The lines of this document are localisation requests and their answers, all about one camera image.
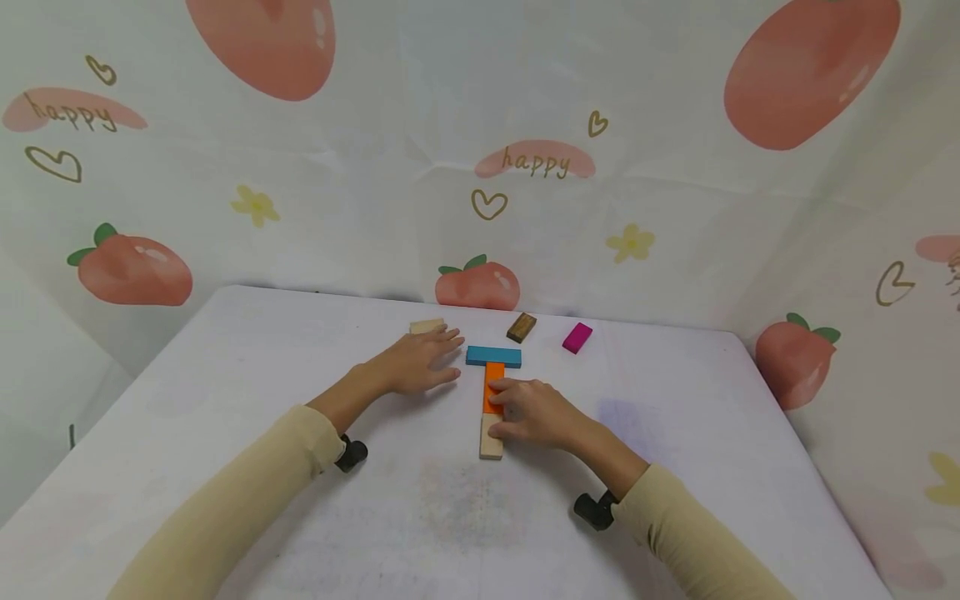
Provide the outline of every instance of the wooden block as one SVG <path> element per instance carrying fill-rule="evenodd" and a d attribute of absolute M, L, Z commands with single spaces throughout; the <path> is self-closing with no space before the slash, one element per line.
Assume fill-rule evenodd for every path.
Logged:
<path fill-rule="evenodd" d="M 520 313 L 520 316 L 516 318 L 514 324 L 510 325 L 510 328 L 507 329 L 507 337 L 518 344 L 522 344 L 523 339 L 527 337 L 535 324 L 537 324 L 536 317 L 531 317 L 527 313 Z"/>
<path fill-rule="evenodd" d="M 503 363 L 507 369 L 519 369 L 520 349 L 467 346 L 468 365 L 486 365 L 487 363 Z"/>
<path fill-rule="evenodd" d="M 593 329 L 590 329 L 582 323 L 577 323 L 577 326 L 573 327 L 573 331 L 570 331 L 570 335 L 566 336 L 564 348 L 576 354 L 580 351 L 580 348 L 583 347 L 584 342 L 587 341 L 591 333 L 593 333 Z"/>
<path fill-rule="evenodd" d="M 485 414 L 480 419 L 480 458 L 498 461 L 503 458 L 503 442 L 490 437 L 491 425 L 503 421 L 502 415 Z"/>
<path fill-rule="evenodd" d="M 410 323 L 410 333 L 428 333 L 435 327 L 444 324 L 443 319 L 430 319 L 429 321 L 414 321 Z"/>
<path fill-rule="evenodd" d="M 503 363 L 487 363 L 486 382 L 483 386 L 483 413 L 484 415 L 502 415 L 503 406 L 499 404 L 490 404 L 490 396 L 496 392 L 490 389 L 490 382 L 495 379 L 502 379 L 504 373 Z"/>

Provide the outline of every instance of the orange block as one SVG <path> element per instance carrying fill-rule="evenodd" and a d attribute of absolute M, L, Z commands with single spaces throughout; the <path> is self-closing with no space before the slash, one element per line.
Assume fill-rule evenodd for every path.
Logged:
<path fill-rule="evenodd" d="M 496 395 L 496 391 L 490 388 L 490 382 L 503 377 L 503 363 L 487 363 L 487 376 L 483 386 L 483 412 L 488 415 L 502 415 L 503 407 L 498 404 L 490 404 L 490 397 Z"/>

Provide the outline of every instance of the dark brown block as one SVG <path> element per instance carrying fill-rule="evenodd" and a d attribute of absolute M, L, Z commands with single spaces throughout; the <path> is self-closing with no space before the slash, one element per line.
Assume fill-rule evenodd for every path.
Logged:
<path fill-rule="evenodd" d="M 520 316 L 516 318 L 514 324 L 510 325 L 510 328 L 507 329 L 507 337 L 518 344 L 522 344 L 535 324 L 537 324 L 536 317 L 531 317 L 527 313 L 520 313 Z"/>

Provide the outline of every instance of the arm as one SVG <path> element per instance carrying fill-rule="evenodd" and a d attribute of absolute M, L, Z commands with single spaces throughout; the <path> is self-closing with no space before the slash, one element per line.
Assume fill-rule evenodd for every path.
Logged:
<path fill-rule="evenodd" d="M 613 516 L 650 548 L 691 600 L 792 600 L 793 595 L 670 471 L 650 465 L 601 423 L 539 381 L 491 383 L 495 404 L 513 404 L 517 421 L 490 435 L 570 452 L 620 498 Z"/>
<path fill-rule="evenodd" d="M 431 371 L 463 343 L 445 325 L 405 335 L 306 406 L 295 406 L 196 491 L 137 553 L 108 600 L 210 600 L 293 498 L 343 453 L 340 434 L 379 397 L 453 381 Z"/>

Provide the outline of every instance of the beige sleeve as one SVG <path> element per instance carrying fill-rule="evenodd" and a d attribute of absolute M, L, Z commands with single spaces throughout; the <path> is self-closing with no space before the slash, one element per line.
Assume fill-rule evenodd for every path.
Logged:
<path fill-rule="evenodd" d="M 343 452 L 325 416 L 294 407 L 170 515 L 107 599 L 212 599 L 294 496 Z"/>
<path fill-rule="evenodd" d="M 669 470 L 651 465 L 613 517 L 650 548 L 690 600 L 781 600 L 794 596 Z"/>

